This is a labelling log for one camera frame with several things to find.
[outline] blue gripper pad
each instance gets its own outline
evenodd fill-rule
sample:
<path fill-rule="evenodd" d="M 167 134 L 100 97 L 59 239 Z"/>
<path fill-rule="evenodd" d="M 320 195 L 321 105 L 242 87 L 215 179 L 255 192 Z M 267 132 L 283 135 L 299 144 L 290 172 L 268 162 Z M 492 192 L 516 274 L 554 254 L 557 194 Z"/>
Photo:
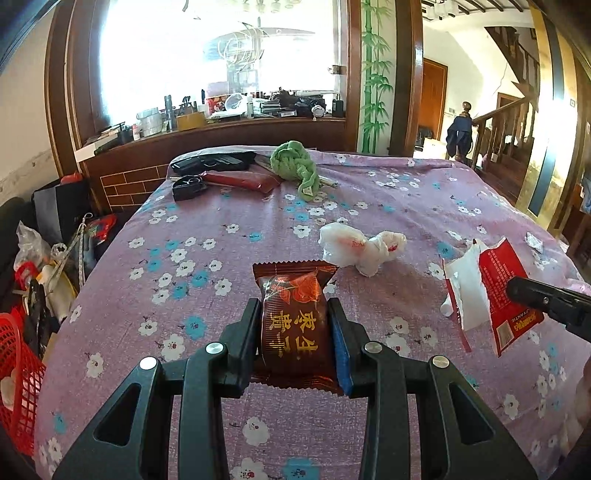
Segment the blue gripper pad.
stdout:
<path fill-rule="evenodd" d="M 349 352 L 345 346 L 343 332 L 338 322 L 330 323 L 332 326 L 333 344 L 335 346 L 336 376 L 339 386 L 343 389 L 345 395 L 350 396 L 353 390 L 353 379 L 351 379 Z"/>

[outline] snack package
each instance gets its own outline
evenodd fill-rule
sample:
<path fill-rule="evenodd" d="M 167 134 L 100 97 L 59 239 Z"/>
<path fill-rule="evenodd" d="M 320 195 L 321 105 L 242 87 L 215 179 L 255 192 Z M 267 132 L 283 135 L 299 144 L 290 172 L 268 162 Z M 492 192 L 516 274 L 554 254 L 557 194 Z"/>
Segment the snack package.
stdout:
<path fill-rule="evenodd" d="M 264 195 L 278 187 L 282 182 L 279 177 L 269 172 L 206 171 L 200 176 L 205 183 L 254 190 Z"/>
<path fill-rule="evenodd" d="M 321 260 L 252 266 L 262 294 L 261 347 L 253 381 L 342 393 L 323 293 L 337 269 Z"/>
<path fill-rule="evenodd" d="M 489 323 L 492 328 L 495 353 L 501 354 L 520 336 L 544 320 L 544 315 L 510 301 L 507 283 L 513 277 L 527 274 L 513 247 L 503 239 L 492 248 L 475 241 L 463 257 L 445 265 L 448 304 L 461 324 L 461 340 L 467 351 L 469 345 L 463 332 Z"/>

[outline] metal bolt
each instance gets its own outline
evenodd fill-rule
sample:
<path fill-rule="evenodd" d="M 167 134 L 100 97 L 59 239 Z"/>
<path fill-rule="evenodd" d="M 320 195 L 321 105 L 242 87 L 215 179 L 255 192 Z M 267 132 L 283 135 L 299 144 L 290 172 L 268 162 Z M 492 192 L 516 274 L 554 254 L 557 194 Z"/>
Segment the metal bolt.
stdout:
<path fill-rule="evenodd" d="M 382 345 L 378 342 L 367 342 L 363 348 L 367 353 L 380 353 L 382 351 Z"/>
<path fill-rule="evenodd" d="M 223 351 L 223 345 L 219 342 L 213 342 L 205 347 L 205 351 L 211 355 L 215 355 Z"/>
<path fill-rule="evenodd" d="M 142 370 L 152 370 L 156 365 L 158 365 L 158 360 L 156 360 L 153 356 L 142 358 L 141 362 L 139 363 L 139 367 Z"/>
<path fill-rule="evenodd" d="M 433 365 L 437 368 L 447 368 L 449 367 L 449 360 L 443 355 L 437 355 L 433 357 Z"/>

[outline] white tissue paper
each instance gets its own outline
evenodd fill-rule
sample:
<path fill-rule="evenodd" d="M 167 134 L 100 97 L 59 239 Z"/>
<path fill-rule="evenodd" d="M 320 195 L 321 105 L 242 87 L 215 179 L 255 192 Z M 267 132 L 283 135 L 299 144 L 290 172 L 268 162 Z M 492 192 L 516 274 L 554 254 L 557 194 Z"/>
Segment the white tissue paper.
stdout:
<path fill-rule="evenodd" d="M 401 233 L 381 232 L 368 239 L 363 232 L 342 223 L 320 229 L 318 243 L 324 248 L 322 260 L 338 267 L 355 265 L 366 277 L 373 277 L 379 266 L 393 260 L 406 246 Z"/>
<path fill-rule="evenodd" d="M 464 331 L 483 323 L 491 323 L 490 302 L 478 266 L 480 254 L 485 250 L 488 250 L 488 247 L 482 241 L 476 240 L 463 257 L 444 267 L 446 278 L 452 286 Z M 440 311 L 445 316 L 453 313 L 449 295 L 441 305 Z"/>

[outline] wooden door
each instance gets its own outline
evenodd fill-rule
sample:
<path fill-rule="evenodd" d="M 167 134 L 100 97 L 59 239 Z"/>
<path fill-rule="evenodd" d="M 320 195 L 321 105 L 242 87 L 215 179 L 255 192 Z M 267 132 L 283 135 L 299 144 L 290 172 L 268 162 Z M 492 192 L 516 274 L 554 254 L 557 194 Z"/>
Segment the wooden door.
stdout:
<path fill-rule="evenodd" d="M 418 124 L 433 130 L 434 138 L 441 137 L 443 109 L 447 90 L 447 67 L 436 61 L 424 59 L 423 93 Z"/>

